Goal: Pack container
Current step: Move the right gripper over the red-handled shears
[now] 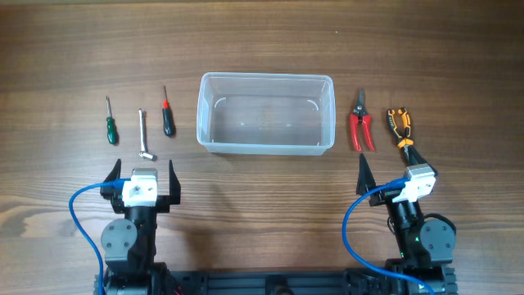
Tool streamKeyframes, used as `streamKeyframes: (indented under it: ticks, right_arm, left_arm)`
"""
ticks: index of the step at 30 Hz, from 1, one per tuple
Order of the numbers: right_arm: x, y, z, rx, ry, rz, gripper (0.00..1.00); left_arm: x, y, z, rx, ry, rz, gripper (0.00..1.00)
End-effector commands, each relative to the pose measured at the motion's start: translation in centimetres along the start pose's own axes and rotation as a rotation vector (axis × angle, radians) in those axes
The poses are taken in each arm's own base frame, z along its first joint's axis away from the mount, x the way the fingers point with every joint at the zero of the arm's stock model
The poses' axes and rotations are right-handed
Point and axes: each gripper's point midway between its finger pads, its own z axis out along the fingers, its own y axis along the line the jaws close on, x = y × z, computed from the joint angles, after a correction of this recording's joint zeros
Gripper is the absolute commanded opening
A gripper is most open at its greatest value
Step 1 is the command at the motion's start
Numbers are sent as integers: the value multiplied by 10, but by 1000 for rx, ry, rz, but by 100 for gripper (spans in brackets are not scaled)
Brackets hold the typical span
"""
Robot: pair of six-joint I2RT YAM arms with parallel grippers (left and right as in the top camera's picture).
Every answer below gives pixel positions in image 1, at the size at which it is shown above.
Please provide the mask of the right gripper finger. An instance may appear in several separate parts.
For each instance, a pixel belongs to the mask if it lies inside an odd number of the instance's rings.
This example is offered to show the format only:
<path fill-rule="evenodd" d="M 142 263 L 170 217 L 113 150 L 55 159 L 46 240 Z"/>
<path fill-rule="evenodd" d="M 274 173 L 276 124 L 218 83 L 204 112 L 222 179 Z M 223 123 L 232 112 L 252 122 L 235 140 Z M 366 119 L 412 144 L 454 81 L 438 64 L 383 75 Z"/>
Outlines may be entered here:
<path fill-rule="evenodd" d="M 376 188 L 373 173 L 363 153 L 359 154 L 359 176 L 356 184 L 356 194 L 364 195 L 369 190 Z"/>
<path fill-rule="evenodd" d="M 415 165 L 421 165 L 421 164 L 428 164 L 430 168 L 433 170 L 435 176 L 438 175 L 438 171 L 431 164 L 429 164 L 425 158 L 423 158 L 420 155 L 420 153 L 417 151 L 415 146 L 411 145 L 410 146 L 410 165 L 415 166 Z"/>

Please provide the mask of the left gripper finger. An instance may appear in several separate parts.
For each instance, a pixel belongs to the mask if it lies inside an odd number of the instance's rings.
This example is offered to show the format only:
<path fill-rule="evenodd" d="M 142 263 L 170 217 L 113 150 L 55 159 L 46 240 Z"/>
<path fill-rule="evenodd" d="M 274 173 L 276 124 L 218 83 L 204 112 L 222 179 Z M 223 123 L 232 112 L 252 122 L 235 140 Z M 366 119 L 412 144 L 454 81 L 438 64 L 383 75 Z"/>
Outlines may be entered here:
<path fill-rule="evenodd" d="M 104 184 L 110 184 L 108 186 L 103 186 L 100 188 L 100 195 L 106 199 L 111 200 L 114 196 L 121 193 L 121 188 L 117 184 L 113 184 L 116 180 L 120 179 L 121 172 L 121 160 L 118 159 L 109 173 L 109 175 L 104 179 Z"/>
<path fill-rule="evenodd" d="M 181 202 L 181 184 L 174 172 L 173 161 L 169 161 L 169 204 L 179 205 Z"/>

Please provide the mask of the orange black long-nose pliers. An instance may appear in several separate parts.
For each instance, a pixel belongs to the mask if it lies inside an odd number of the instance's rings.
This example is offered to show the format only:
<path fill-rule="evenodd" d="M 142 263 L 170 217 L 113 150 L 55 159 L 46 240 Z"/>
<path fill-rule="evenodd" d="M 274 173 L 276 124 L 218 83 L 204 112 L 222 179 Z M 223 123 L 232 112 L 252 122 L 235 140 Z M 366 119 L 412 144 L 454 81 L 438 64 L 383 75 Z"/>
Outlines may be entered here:
<path fill-rule="evenodd" d="M 386 111 L 386 121 L 396 141 L 396 146 L 404 152 L 408 164 L 410 166 L 421 164 L 422 162 L 418 159 L 416 149 L 414 148 L 411 118 L 407 109 L 405 107 L 401 107 L 397 111 L 388 109 Z"/>

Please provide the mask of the green handled screwdriver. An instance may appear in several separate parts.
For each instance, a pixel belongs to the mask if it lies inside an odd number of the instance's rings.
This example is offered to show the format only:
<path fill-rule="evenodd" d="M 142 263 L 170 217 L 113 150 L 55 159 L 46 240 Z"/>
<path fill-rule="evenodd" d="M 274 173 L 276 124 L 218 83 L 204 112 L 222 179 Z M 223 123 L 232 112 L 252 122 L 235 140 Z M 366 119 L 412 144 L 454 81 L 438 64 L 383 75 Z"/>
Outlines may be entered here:
<path fill-rule="evenodd" d="M 106 129 L 107 129 L 107 139 L 109 144 L 116 145 L 119 140 L 119 135 L 116 130 L 115 120 L 111 112 L 111 102 L 110 98 L 106 97 L 106 108 L 107 108 L 107 118 L 106 118 Z"/>

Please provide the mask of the black red screwdriver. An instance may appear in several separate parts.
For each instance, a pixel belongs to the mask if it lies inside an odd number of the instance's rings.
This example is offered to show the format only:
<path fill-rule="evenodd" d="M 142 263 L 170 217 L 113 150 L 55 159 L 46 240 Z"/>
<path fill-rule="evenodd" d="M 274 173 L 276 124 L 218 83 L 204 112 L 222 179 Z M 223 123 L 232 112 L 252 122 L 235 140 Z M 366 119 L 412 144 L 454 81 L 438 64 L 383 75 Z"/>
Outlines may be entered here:
<path fill-rule="evenodd" d="M 167 88 L 164 85 L 164 101 L 162 104 L 162 115 L 163 115 L 163 130 L 164 134 L 167 137 L 172 137 L 175 135 L 176 129 L 174 125 L 174 118 L 173 113 L 169 104 L 168 96 L 167 96 Z"/>

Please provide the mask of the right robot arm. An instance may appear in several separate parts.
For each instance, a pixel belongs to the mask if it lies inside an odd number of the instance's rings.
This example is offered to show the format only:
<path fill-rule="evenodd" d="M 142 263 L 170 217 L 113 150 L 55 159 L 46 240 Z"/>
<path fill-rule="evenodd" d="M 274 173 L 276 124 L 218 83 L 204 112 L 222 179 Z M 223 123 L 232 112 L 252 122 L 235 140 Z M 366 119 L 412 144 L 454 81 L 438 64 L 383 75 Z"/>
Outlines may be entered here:
<path fill-rule="evenodd" d="M 395 236 L 400 258 L 377 267 L 359 257 L 362 270 L 347 273 L 349 294 L 456 294 L 453 261 L 457 228 L 437 213 L 424 214 L 419 200 L 431 193 L 438 172 L 413 147 L 407 148 L 409 165 L 403 177 L 378 186 L 364 155 L 359 156 L 356 208 L 364 200 L 369 206 L 384 206 L 388 229 Z"/>

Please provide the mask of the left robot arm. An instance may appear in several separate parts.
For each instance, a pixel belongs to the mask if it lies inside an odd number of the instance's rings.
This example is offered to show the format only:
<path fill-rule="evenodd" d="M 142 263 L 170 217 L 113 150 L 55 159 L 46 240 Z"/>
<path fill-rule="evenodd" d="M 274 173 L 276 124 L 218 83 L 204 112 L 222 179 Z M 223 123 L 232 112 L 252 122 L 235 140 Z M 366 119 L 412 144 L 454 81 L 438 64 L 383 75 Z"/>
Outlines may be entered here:
<path fill-rule="evenodd" d="M 181 185 L 169 163 L 169 193 L 158 193 L 158 171 L 135 168 L 131 177 L 120 177 L 121 161 L 103 181 L 101 196 L 121 219 L 102 231 L 105 251 L 102 273 L 95 277 L 95 294 L 182 294 L 183 288 L 156 255 L 157 216 L 181 201 Z"/>

